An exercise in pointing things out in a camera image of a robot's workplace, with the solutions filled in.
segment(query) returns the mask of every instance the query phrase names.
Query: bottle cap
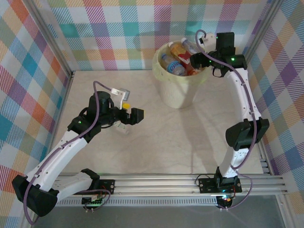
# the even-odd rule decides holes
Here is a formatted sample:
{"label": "bottle cap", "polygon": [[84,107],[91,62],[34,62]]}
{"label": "bottle cap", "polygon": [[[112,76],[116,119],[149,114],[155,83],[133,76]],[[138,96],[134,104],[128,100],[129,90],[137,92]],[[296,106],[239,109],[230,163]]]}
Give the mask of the bottle cap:
{"label": "bottle cap", "polygon": [[185,40],[187,40],[187,38],[182,38],[180,41],[181,41],[181,43],[183,43]]}

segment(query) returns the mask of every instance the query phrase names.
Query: bottle label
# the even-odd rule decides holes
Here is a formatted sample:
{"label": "bottle label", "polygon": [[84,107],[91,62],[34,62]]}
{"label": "bottle label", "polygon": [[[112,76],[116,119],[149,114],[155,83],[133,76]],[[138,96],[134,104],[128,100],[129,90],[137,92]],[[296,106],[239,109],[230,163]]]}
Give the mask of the bottle label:
{"label": "bottle label", "polygon": [[175,67],[177,67],[178,65],[180,65],[179,61],[173,61],[171,63],[169,63],[169,65],[167,66],[167,71],[169,73],[172,73],[172,71],[175,69]]}

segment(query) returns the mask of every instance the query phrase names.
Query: plaid backdrop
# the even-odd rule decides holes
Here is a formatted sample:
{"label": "plaid backdrop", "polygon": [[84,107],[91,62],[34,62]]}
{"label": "plaid backdrop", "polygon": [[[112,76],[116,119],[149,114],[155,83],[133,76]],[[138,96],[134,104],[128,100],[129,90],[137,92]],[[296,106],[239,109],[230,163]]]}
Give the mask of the plaid backdrop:
{"label": "plaid backdrop", "polygon": [[0,0],[0,227],[17,226],[11,181],[48,150],[68,78],[21,0]]}
{"label": "plaid backdrop", "polygon": [[275,174],[283,175],[304,224],[304,0],[285,0],[249,66]]}
{"label": "plaid backdrop", "polygon": [[194,41],[200,28],[234,31],[241,53],[267,0],[35,2],[73,70],[134,70],[151,69],[156,49],[182,37]]}

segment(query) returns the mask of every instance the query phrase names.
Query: marble surface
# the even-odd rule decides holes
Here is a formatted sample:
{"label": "marble surface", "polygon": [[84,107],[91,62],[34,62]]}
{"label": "marble surface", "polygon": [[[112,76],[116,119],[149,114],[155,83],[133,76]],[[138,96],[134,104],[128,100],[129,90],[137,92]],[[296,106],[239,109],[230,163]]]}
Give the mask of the marble surface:
{"label": "marble surface", "polygon": [[[193,105],[173,109],[161,101],[152,71],[78,71],[55,143],[71,120],[88,106],[94,80],[130,90],[128,103],[145,110],[144,120],[128,126],[128,134],[115,127],[102,130],[63,172],[90,168],[98,173],[214,173],[223,161],[225,131],[236,120],[225,80],[212,76],[201,85]],[[263,173],[257,146],[240,171]]]}

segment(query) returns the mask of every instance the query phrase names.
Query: cream plastic bin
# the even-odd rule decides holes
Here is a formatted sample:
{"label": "cream plastic bin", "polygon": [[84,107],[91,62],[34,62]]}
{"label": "cream plastic bin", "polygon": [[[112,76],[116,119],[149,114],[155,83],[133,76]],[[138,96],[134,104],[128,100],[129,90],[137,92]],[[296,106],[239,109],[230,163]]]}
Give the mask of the cream plastic bin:
{"label": "cream plastic bin", "polygon": [[170,54],[168,44],[156,51],[152,61],[153,74],[158,80],[157,89],[162,101],[172,108],[185,108],[193,103],[199,86],[211,75],[211,68],[206,67],[193,76],[177,76],[167,72],[162,66],[162,54]]}

